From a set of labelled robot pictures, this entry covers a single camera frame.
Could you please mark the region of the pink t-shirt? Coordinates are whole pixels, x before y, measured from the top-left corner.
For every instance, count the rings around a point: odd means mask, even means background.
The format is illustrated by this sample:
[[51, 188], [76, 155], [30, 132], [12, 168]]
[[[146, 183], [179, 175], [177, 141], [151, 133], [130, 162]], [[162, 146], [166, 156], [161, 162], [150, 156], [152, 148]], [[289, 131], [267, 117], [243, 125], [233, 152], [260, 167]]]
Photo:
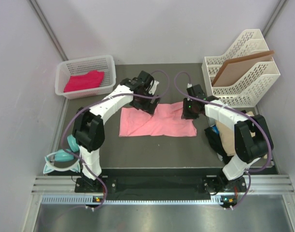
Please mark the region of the pink t-shirt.
[[159, 104], [153, 115], [135, 108], [122, 108], [119, 136], [195, 137], [197, 130], [193, 121], [182, 119], [182, 112], [182, 102]]

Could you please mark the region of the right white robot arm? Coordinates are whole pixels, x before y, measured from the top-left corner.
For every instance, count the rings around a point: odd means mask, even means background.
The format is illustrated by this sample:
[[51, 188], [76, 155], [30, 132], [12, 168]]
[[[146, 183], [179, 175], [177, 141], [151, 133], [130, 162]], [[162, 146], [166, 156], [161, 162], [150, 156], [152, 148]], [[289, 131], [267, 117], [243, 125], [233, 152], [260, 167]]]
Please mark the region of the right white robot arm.
[[274, 144], [262, 115], [249, 116], [237, 111], [215, 96], [206, 96], [201, 85], [187, 85], [182, 119], [196, 119], [200, 114], [212, 118], [234, 133], [235, 155], [217, 175], [216, 191], [230, 191], [244, 172], [264, 155], [271, 158]]

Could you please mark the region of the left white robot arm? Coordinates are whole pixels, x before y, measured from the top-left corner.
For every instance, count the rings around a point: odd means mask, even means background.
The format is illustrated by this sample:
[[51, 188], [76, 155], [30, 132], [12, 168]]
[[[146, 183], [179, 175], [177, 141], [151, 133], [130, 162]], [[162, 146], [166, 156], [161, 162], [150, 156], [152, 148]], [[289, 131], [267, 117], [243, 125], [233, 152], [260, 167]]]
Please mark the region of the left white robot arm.
[[126, 104], [153, 115], [160, 101], [155, 96], [158, 84], [152, 75], [142, 71], [138, 77], [122, 80], [101, 103], [79, 110], [72, 130], [83, 159], [82, 175], [76, 181], [76, 192], [102, 190], [99, 152], [105, 140], [105, 123]]

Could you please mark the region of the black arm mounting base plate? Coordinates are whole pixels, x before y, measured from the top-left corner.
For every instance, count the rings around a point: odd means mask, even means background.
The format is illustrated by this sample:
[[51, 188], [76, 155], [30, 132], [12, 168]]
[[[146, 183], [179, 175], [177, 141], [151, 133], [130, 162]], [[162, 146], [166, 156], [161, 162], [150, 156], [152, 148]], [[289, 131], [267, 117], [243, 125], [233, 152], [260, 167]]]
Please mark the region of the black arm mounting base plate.
[[246, 190], [243, 177], [222, 186], [216, 176], [154, 175], [102, 176], [107, 187], [85, 177], [76, 180], [76, 193], [106, 193], [109, 200], [206, 200], [212, 194]]

